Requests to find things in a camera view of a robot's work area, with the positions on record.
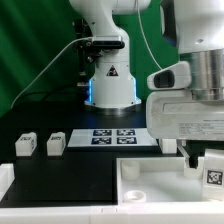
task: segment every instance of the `green background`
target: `green background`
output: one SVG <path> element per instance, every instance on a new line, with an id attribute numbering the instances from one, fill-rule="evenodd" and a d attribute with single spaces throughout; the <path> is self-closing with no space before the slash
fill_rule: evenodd
<path id="1" fill-rule="evenodd" d="M 155 58 L 162 67 L 167 67 L 177 61 L 177 50 L 161 37 L 159 3 L 159 0 L 152 0 L 141 16 Z M 75 39 L 72 22 L 77 18 L 81 16 L 68 0 L 1 0 L 0 116 L 56 54 Z M 146 99 L 150 93 L 146 79 L 158 68 L 144 45 L 137 15 L 115 16 L 114 19 L 130 36 L 131 73 L 137 79 L 138 97 Z M 77 74 L 77 55 L 70 49 L 29 92 L 50 91 L 75 83 Z"/>

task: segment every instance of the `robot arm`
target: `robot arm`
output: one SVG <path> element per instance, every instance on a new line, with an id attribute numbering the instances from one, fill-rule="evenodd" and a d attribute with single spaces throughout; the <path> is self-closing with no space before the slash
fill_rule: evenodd
<path id="1" fill-rule="evenodd" d="M 129 36 L 113 21 L 113 14 L 131 14 L 148 7 L 151 0 L 69 0 L 87 21 L 93 35 L 92 46 L 104 45 L 97 58 L 95 74 L 90 80 L 88 109 L 121 114 L 135 110 L 141 100 L 136 97 L 135 78 L 130 73 Z"/>
<path id="2" fill-rule="evenodd" d="M 87 21 L 93 36 L 120 35 L 112 14 L 131 14 L 137 11 L 136 0 L 69 0 L 73 8 Z M 148 7 L 151 0 L 139 0 L 140 9 Z"/>

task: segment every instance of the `white platform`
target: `white platform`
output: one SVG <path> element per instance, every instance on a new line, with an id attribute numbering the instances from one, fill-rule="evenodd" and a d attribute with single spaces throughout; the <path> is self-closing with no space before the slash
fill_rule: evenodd
<path id="1" fill-rule="evenodd" d="M 7 224 L 223 224 L 224 202 L 201 201 L 202 180 L 183 177 L 183 158 L 149 158 L 140 161 L 137 181 L 121 178 L 117 160 L 119 204 L 114 206 L 0 209 Z M 145 203 L 124 203 L 130 189 L 143 190 Z"/>
<path id="2" fill-rule="evenodd" d="M 140 164 L 137 180 L 122 178 L 121 164 L 130 160 Z M 118 159 L 117 170 L 119 204 L 124 203 L 124 194 L 132 190 L 144 192 L 146 203 L 202 201 L 202 178 L 184 176 L 184 158 Z"/>
<path id="3" fill-rule="evenodd" d="M 68 147 L 155 146 L 146 128 L 138 129 L 75 129 Z"/>

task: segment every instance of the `white plastic casing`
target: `white plastic casing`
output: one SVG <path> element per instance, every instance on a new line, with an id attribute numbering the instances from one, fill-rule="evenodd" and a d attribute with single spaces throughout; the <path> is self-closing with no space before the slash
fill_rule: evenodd
<path id="1" fill-rule="evenodd" d="M 174 0 L 179 54 L 224 48 L 224 1 Z"/>
<path id="2" fill-rule="evenodd" d="M 224 201 L 224 151 L 206 149 L 203 178 L 203 197 Z"/>
<path id="3" fill-rule="evenodd" d="M 177 153 L 177 140 L 176 139 L 159 139 L 159 146 L 163 154 L 176 154 Z"/>
<path id="4" fill-rule="evenodd" d="M 14 179 L 15 175 L 13 164 L 2 164 L 0 166 L 0 201 L 8 191 Z"/>
<path id="5" fill-rule="evenodd" d="M 47 155 L 61 156 L 66 146 L 65 133 L 53 133 L 47 141 Z"/>
<path id="6" fill-rule="evenodd" d="M 37 146 L 37 135 L 34 132 L 22 134 L 15 143 L 17 156 L 31 156 Z"/>
<path id="7" fill-rule="evenodd" d="M 144 10 L 148 7 L 151 0 L 138 0 L 140 10 Z M 118 0 L 117 6 L 113 10 L 113 14 L 130 14 L 137 12 L 136 0 Z"/>
<path id="8" fill-rule="evenodd" d="M 157 91 L 148 97 L 147 129 L 153 138 L 223 141 L 224 105 L 192 100 L 190 90 Z"/>
<path id="9" fill-rule="evenodd" d="M 86 105 L 100 109 L 127 108 L 141 103 L 136 97 L 136 81 L 130 73 L 130 44 L 128 34 L 117 27 L 112 14 L 131 14 L 137 11 L 135 0 L 70 0 L 73 8 L 87 21 L 93 36 L 121 36 L 125 47 L 101 51 L 95 74 L 90 81 L 90 97 Z M 140 9 L 150 0 L 140 0 Z M 110 70 L 116 76 L 108 76 Z"/>
<path id="10" fill-rule="evenodd" d="M 165 71 L 171 71 L 174 75 L 174 86 L 171 88 L 157 88 L 154 84 L 154 78 L 156 75 Z M 182 61 L 175 65 L 162 69 L 156 73 L 150 75 L 147 79 L 147 84 L 151 90 L 172 90 L 172 89 L 184 89 L 190 86 L 192 81 L 191 69 L 188 62 Z"/>

